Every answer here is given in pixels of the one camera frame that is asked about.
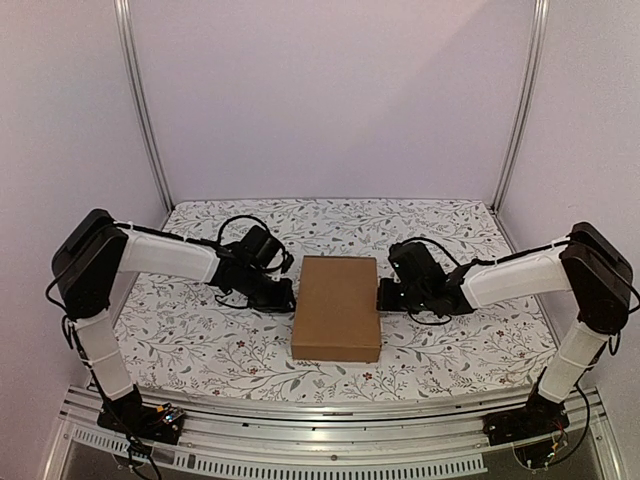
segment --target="table surface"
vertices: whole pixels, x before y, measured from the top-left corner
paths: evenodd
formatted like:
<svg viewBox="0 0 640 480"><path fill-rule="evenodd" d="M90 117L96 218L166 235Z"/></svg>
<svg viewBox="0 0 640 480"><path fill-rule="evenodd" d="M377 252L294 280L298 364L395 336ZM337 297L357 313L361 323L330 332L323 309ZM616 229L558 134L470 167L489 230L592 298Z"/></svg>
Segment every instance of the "table surface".
<svg viewBox="0 0 640 480"><path fill-rule="evenodd" d="M485 205L467 200L237 200L185 202L166 230L215 238L234 215L264 220L296 261L287 276L297 292L304 255L373 256L390 276L391 244L423 235L460 261L510 253ZM225 230L239 239L250 222ZM445 271L452 263L433 255ZM125 362L147 388L294 402L370 402L448 397L528 385L556 349L532 297L455 317L441 327L403 314L381 317L376 364L297 362L289 341L293 314L267 315L217 305L205 284L141 274L116 324ZM228 300L242 303L240 297ZM421 314L422 321L438 321Z"/></svg>

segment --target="leaf pattern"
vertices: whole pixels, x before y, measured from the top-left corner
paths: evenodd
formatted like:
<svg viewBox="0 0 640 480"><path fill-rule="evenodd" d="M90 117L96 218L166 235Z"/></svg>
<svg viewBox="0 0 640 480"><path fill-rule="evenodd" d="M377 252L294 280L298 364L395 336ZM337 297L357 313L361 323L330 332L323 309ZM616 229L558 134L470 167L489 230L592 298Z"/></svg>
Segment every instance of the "leaf pattern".
<svg viewBox="0 0 640 480"><path fill-rule="evenodd" d="M214 238L239 214L263 219L294 254L287 274L297 290L304 255L373 256L381 277L392 243L416 235L445 245L461 262L509 253L484 204L453 200L242 200L185 202L167 230ZM250 222L225 230L239 239ZM452 263L439 251L445 268ZM133 379L154 389L293 402L393 401L462 395L531 383L555 353L532 298L510 300L448 325L427 327L406 315L381 318L377 364L296 362L293 315L218 306L216 291L175 277L141 274L116 324ZM240 296L227 302L242 304ZM436 321L421 314L423 321Z"/></svg>

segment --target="robotic arm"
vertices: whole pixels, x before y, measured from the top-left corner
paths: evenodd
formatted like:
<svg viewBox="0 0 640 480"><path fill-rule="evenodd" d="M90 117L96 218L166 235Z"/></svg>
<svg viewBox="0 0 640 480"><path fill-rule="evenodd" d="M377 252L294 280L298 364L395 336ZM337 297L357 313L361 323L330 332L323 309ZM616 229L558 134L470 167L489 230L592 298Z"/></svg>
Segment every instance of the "robotic arm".
<svg viewBox="0 0 640 480"><path fill-rule="evenodd" d="M252 227L239 242L222 244L222 232L233 220L251 218ZM282 261L269 267L280 252ZM73 339L103 398L98 424L104 428L176 444L184 412L171 405L142 405L127 372L113 332L109 295L118 272L147 272L207 283L229 294L247 297L247 307L260 312L295 310L290 279L273 280L267 273L285 273L293 257L268 227L253 217L225 222L218 240L190 239L145 227L116 223L104 210L93 210L53 258L53 286L60 290L68 340Z"/></svg>
<svg viewBox="0 0 640 480"><path fill-rule="evenodd" d="M536 382L527 404L486 417L484 431L496 445L551 433L558 425L566 428L564 400L597 362L609 339L627 323L633 291L629 263L588 223L576 224L567 237L550 245L494 261L476 259L458 264L449 274L423 242L442 248L424 238L390 248L389 261L400 281L381 280L378 310L463 315L510 298L573 291L578 318Z"/></svg>

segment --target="light purple wall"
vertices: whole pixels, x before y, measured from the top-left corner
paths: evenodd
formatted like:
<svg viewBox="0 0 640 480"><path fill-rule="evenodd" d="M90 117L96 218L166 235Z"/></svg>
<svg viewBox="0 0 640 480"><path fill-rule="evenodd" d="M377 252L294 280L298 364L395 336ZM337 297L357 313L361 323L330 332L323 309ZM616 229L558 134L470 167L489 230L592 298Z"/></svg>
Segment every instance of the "light purple wall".
<svg viewBox="0 0 640 480"><path fill-rule="evenodd" d="M172 192L489 200L533 5L132 2Z"/></svg>
<svg viewBox="0 0 640 480"><path fill-rule="evenodd" d="M91 208L150 225L163 212L113 3L2 2L0 18L0 477L32 480L86 378L44 300L51 257Z"/></svg>
<svg viewBox="0 0 640 480"><path fill-rule="evenodd" d="M520 247L587 220L640 272L640 3L552 2L542 70L504 221ZM564 335L570 295L546 299ZM594 372L629 478L640 471L640 318Z"/></svg>

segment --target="metal rail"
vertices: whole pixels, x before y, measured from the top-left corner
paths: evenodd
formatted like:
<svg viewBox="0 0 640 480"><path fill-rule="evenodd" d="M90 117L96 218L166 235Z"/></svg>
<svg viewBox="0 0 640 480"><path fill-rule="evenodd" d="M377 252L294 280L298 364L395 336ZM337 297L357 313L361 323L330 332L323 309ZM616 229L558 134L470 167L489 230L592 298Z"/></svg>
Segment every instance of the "metal rail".
<svg viewBox="0 0 640 480"><path fill-rule="evenodd" d="M142 86L142 78L140 75L140 67L138 65L138 54L133 38L133 27L131 24L131 11L129 9L129 0L115 0L116 18L118 20L118 30L120 32L120 43L122 44L122 53L124 56L125 66L127 68L127 76L129 77L129 86L133 95L133 102L138 116L138 123L142 133L145 150L151 166L151 173L160 195L160 200L167 212L173 211L175 203L171 197L169 190L169 182L160 160L158 145L153 133L151 125L151 117L147 107L147 100Z"/></svg>
<svg viewBox="0 0 640 480"><path fill-rule="evenodd" d="M513 176L513 170L518 159L518 152L524 137L529 110L531 110L531 102L535 89L536 78L540 66L540 58L542 56L542 47L544 44L544 34L547 27L547 16L549 12L549 0L536 0L533 26L531 28L531 41L529 43L529 54L527 57L527 66L525 70L524 81L522 83L522 91L520 93L520 101L516 118L511 130L509 146L505 155L498 186L491 202L491 210L496 214L500 213L504 204L509 184Z"/></svg>

